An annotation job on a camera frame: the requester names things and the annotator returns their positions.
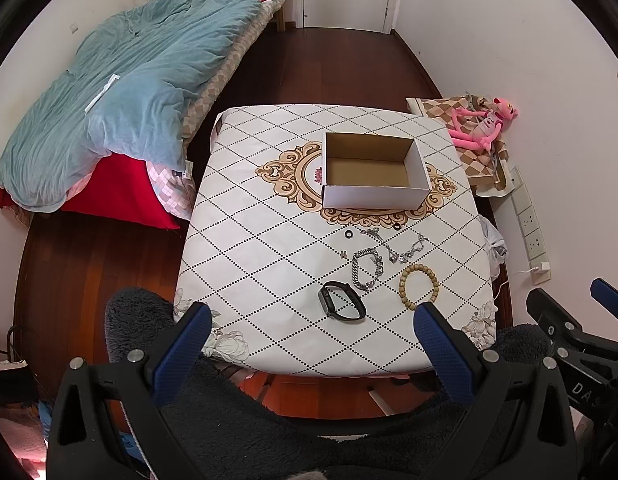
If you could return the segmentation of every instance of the plastic bag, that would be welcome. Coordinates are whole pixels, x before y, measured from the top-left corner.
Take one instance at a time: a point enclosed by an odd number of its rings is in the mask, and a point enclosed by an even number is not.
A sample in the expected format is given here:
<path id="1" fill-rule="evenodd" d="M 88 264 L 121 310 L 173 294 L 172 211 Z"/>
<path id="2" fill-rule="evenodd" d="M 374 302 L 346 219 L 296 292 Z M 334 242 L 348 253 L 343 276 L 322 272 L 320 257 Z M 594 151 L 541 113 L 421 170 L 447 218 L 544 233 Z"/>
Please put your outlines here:
<path id="1" fill-rule="evenodd" d="M 478 215 L 478 219 L 483 228 L 484 238 L 489 244 L 487 257 L 489 257 L 489 269 L 491 271 L 492 280 L 495 280 L 500 275 L 500 264 L 504 263 L 507 257 L 507 244 L 491 222 L 482 215 Z"/>

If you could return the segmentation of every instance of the open box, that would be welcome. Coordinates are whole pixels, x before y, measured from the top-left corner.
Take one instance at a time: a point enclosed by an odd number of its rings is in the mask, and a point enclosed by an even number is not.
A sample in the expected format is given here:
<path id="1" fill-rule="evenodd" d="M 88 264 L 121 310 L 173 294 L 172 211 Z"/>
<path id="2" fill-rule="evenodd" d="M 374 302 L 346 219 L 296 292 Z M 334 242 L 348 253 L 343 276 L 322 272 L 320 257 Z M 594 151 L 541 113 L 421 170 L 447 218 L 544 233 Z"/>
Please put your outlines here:
<path id="1" fill-rule="evenodd" d="M 323 207 L 417 209 L 430 191 L 429 174 L 415 140 L 323 135 Z"/>

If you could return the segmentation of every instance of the tag label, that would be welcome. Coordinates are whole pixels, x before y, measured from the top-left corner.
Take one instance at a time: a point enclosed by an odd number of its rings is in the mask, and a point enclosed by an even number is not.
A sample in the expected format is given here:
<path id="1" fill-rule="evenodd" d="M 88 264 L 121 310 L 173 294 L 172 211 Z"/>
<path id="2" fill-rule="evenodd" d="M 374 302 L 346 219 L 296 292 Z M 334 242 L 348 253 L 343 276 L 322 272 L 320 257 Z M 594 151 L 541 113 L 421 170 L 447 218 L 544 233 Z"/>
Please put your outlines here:
<path id="1" fill-rule="evenodd" d="M 182 178 L 193 180 L 193 162 L 185 160 L 185 172 L 182 174 Z"/>

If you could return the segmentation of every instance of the wooden floor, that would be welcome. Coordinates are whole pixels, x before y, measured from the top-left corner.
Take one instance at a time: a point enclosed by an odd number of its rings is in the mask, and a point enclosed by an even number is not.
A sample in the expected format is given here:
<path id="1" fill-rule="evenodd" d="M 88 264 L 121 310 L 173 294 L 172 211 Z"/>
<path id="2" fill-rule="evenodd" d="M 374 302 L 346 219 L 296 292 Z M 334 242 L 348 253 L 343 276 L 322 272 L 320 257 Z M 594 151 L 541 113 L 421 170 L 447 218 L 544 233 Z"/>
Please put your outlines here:
<path id="1" fill-rule="evenodd" d="M 266 32 L 222 92 L 189 149 L 199 183 L 209 158 L 209 131 L 217 113 L 232 106 L 325 103 L 406 110 L 406 96 L 433 96 L 393 36 L 337 29 Z M 123 286 L 138 285 L 171 300 L 185 229 L 154 228 L 77 213 L 36 215 L 26 242 L 15 322 L 23 326 L 21 354 L 53 398 L 69 360 L 106 362 L 103 312 Z M 256 395 L 257 374 L 244 390 Z M 426 395 L 389 380 L 276 377 L 264 404 L 289 416 L 380 416 L 367 394 L 372 384 L 397 412 Z"/>

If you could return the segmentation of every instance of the black watch strap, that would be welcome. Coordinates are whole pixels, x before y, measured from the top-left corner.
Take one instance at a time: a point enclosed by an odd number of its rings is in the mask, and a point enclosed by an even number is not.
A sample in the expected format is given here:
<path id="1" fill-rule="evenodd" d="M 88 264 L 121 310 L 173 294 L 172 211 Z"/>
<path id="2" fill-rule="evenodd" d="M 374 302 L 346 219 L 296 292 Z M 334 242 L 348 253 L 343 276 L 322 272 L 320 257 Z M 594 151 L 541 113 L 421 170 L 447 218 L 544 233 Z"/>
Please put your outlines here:
<path id="1" fill-rule="evenodd" d="M 353 306 L 358 311 L 358 317 L 347 317 L 342 316 L 336 312 L 336 308 L 333 304 L 333 300 L 329 293 L 328 286 L 333 286 L 335 288 L 339 288 L 342 290 L 345 295 L 349 298 L 349 300 L 353 303 Z M 324 313 L 328 317 L 332 317 L 333 319 L 337 319 L 339 321 L 357 321 L 363 319 L 367 315 L 367 309 L 365 305 L 362 303 L 360 296 L 358 293 L 352 288 L 349 283 L 342 282 L 327 282 L 323 285 L 323 288 L 318 292 L 318 298 L 320 300 L 321 305 L 323 306 Z"/>

